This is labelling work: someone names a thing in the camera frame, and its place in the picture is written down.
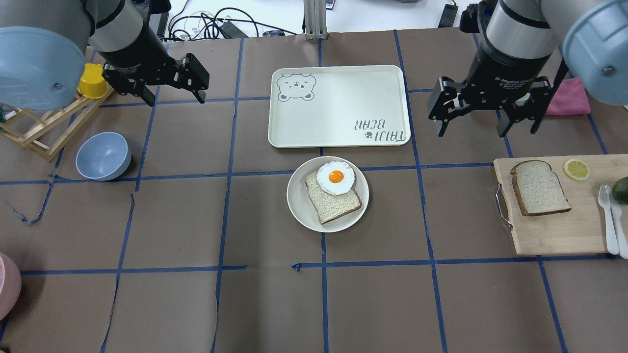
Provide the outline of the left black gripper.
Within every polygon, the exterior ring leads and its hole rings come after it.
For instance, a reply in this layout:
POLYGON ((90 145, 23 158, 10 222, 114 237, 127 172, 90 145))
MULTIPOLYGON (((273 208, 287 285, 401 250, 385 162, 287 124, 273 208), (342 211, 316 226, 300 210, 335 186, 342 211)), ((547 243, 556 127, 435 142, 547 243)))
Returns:
POLYGON ((192 53, 176 60, 165 47, 128 47, 102 51, 102 58, 103 78, 119 95, 130 94, 154 107, 156 97, 148 86, 168 85, 187 90, 199 103, 206 103, 210 74, 192 53))

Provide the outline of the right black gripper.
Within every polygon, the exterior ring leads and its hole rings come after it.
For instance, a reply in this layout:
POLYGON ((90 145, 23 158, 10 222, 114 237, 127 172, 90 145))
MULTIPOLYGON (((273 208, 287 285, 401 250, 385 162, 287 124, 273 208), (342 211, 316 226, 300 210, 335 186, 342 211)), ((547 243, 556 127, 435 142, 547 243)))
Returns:
POLYGON ((548 78, 540 75, 542 66, 537 60, 517 60, 509 66, 494 59, 473 59, 461 82, 440 77, 428 99, 428 118, 437 124, 438 136, 443 137, 448 124, 467 110, 502 108, 505 118, 497 126, 500 138, 525 119, 533 121, 531 134, 535 134, 554 94, 548 78), (516 102, 527 93, 527 101, 516 102))

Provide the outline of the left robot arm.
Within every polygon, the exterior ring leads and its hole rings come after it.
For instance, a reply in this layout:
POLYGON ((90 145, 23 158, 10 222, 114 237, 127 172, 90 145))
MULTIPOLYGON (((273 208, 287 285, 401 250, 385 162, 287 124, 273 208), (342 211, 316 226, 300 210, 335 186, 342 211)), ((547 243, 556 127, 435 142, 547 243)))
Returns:
POLYGON ((149 87, 168 85, 204 103, 210 74, 192 53, 169 56, 150 27, 150 16, 170 10, 168 0, 3 0, 1 103, 34 110, 69 105, 87 47, 105 60, 97 75, 119 95, 153 106, 149 87))

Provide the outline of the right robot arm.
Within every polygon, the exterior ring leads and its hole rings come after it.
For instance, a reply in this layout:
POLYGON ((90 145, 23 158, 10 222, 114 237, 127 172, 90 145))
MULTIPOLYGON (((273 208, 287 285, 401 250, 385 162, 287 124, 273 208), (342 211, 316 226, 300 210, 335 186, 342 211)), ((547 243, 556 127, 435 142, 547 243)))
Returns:
POLYGON ((513 125, 540 127, 568 72, 593 98, 626 105, 628 7, 625 0, 481 0, 463 11, 464 33, 480 34, 467 77, 442 76, 428 99, 428 118, 444 136, 455 118, 504 110, 503 138, 513 125))

